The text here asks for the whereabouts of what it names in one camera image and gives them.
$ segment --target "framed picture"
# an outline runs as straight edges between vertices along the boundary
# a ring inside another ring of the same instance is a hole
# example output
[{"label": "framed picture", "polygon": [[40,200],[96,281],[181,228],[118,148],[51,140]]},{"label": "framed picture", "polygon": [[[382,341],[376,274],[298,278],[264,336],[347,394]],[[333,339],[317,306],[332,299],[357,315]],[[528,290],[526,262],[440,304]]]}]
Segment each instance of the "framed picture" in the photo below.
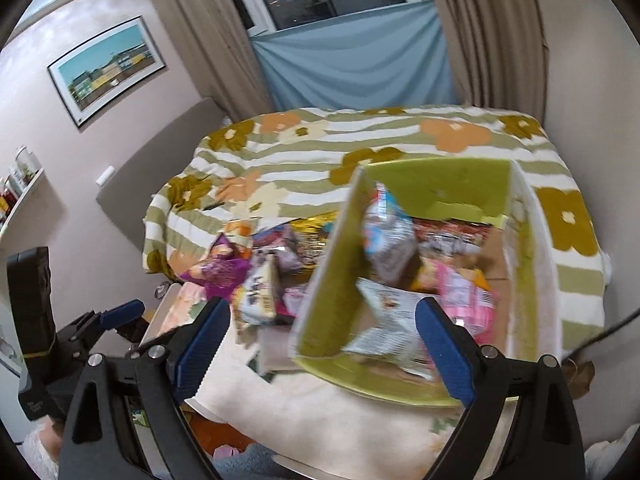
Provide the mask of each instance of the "framed picture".
[{"label": "framed picture", "polygon": [[94,36],[49,65],[53,83],[77,126],[163,68],[142,17]]}]

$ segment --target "blue gripper pad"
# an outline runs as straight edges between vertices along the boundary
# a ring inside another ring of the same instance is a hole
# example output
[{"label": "blue gripper pad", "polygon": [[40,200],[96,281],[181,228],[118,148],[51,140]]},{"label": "blue gripper pad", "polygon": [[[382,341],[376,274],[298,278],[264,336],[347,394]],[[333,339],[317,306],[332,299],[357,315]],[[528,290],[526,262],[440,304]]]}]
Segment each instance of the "blue gripper pad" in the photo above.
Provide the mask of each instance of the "blue gripper pad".
[{"label": "blue gripper pad", "polygon": [[471,365],[426,299],[420,300],[415,307],[415,327],[436,363],[449,395],[468,408],[476,396]]},{"label": "blue gripper pad", "polygon": [[100,329],[111,330],[137,320],[145,313],[145,304],[131,300],[100,314]]},{"label": "blue gripper pad", "polygon": [[[220,298],[214,298],[209,303],[213,301],[216,301],[217,304],[173,366],[173,394],[178,403],[182,403],[184,399],[189,399],[196,394],[202,378],[209,369],[211,360],[229,328],[231,321],[229,304]],[[181,329],[192,328],[198,321],[196,319],[193,325],[186,325]]]}]

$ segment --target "wall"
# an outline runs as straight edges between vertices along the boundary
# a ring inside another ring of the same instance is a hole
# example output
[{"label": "wall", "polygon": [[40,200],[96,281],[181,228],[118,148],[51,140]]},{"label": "wall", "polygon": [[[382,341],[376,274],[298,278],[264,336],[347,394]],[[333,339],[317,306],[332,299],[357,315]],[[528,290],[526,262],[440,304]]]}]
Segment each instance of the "wall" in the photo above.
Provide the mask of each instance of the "wall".
[{"label": "wall", "polygon": [[[47,65],[95,34],[139,15],[167,68],[121,95],[79,131]],[[199,100],[149,0],[72,1],[0,53],[0,170],[25,144],[38,155],[47,177],[36,192],[40,200],[34,197],[25,204],[0,249],[6,256],[49,246],[57,325],[132,298],[157,304],[153,291],[162,276],[143,272],[140,252],[95,203],[95,180],[108,166],[119,167]]]},{"label": "wall", "polygon": [[[571,169],[613,263],[610,326],[640,304],[640,46],[610,0],[540,0],[549,47],[545,128]],[[640,421],[640,322],[591,349],[576,402],[585,443]]]}]

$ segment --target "floral striped bedding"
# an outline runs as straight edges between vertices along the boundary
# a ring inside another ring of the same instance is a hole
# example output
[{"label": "floral striped bedding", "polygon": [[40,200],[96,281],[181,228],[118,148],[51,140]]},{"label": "floral striped bedding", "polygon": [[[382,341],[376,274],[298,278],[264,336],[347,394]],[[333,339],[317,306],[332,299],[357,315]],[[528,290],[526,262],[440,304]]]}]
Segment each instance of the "floral striped bedding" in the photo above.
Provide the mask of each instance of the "floral striped bedding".
[{"label": "floral striped bedding", "polygon": [[257,219],[260,229],[335,211],[357,165],[435,156],[504,158],[521,166],[551,234],[562,346],[574,348],[600,332],[603,263],[577,184],[540,124],[506,110],[300,108],[211,132],[188,167],[153,197],[143,266],[178,275],[234,219]]}]

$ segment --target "wooden floor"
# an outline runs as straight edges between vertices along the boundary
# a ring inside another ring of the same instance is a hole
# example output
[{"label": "wooden floor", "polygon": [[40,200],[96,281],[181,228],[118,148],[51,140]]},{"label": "wooden floor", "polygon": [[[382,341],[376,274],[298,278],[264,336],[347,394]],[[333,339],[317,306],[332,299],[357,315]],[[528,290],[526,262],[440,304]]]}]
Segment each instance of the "wooden floor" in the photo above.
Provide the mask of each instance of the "wooden floor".
[{"label": "wooden floor", "polygon": [[193,413],[190,426],[202,449],[210,455],[213,455],[217,447],[224,444],[244,451],[249,444],[254,442],[233,426],[211,422],[197,413]]}]

